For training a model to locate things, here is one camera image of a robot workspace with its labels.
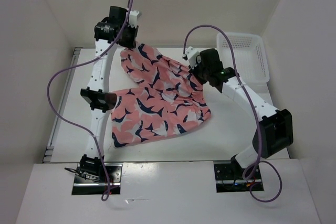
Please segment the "pink shark print shorts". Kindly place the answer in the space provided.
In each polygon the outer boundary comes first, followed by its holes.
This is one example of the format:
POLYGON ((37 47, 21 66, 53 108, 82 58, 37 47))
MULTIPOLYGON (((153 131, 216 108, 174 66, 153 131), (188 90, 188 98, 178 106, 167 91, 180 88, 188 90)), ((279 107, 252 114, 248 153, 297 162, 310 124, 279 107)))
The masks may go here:
POLYGON ((120 53, 121 67, 135 88, 115 91, 111 137, 115 148, 177 137, 211 117, 203 86, 187 66, 137 44, 120 53))

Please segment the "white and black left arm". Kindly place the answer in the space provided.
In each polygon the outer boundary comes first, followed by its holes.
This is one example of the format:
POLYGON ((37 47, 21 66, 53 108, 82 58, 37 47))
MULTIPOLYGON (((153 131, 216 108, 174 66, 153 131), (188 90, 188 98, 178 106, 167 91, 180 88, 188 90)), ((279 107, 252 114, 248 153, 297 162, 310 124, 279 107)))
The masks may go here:
POLYGON ((86 88, 80 95, 90 105, 90 134, 93 141, 86 147, 80 160, 78 173, 86 175, 93 182, 108 177, 102 165, 104 157, 103 144, 109 112, 115 107, 117 96, 109 92, 109 77, 114 53, 118 46, 135 48, 138 33, 138 10, 111 6, 109 16, 94 27, 96 57, 92 73, 86 88))

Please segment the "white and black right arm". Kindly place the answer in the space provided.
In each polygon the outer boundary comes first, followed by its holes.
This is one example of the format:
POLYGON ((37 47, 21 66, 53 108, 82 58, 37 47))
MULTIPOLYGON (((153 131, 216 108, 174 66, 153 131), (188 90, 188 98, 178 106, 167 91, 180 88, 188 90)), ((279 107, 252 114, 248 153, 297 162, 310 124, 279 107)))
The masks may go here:
POLYGON ((230 172, 235 178, 243 178, 257 158, 267 159, 293 143, 291 113, 261 98, 242 81, 234 68, 224 68, 216 49, 198 51, 188 47, 185 54, 189 57, 190 72, 200 83, 208 82, 256 120, 252 143, 231 158, 230 172))

